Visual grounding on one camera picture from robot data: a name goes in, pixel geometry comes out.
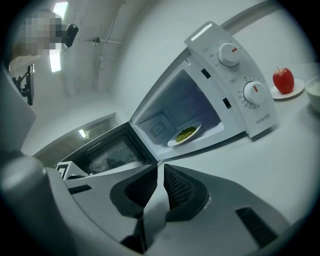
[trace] power level knob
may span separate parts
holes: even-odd
[[[241,54],[233,43],[228,42],[220,46],[218,59],[223,65],[231,68],[240,62]]]

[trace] timer dial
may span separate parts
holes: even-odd
[[[260,105],[266,98],[266,89],[262,83],[251,81],[244,86],[243,95],[249,103]]]

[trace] ceiling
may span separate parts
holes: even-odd
[[[79,31],[73,45],[61,51],[61,71],[51,72],[48,56],[28,56],[11,64],[12,75],[23,75],[35,64],[35,101],[106,91],[127,32],[149,1],[68,0],[63,23],[74,23]],[[38,9],[53,10],[57,2],[63,0],[44,1]],[[97,46],[87,41],[94,37],[101,39]]]

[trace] black mesh pad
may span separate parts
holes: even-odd
[[[167,222],[192,219],[209,199],[209,192],[201,181],[169,164],[164,165],[163,185],[170,205],[170,211],[166,214]]]
[[[164,188],[169,197],[170,210],[188,201],[193,192],[189,182],[167,169],[164,170]]]
[[[157,188],[158,172],[149,171],[125,188],[125,194],[137,205],[145,208]]]
[[[139,218],[158,185],[158,166],[149,168],[115,184],[110,199],[118,211],[127,217]]]

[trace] countertop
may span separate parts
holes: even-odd
[[[317,63],[289,66],[305,83],[318,74]],[[269,85],[272,75],[268,75]],[[305,91],[275,101],[278,124],[249,138],[244,133],[202,152],[169,161],[239,183],[291,223],[306,216],[320,185],[320,114]]]

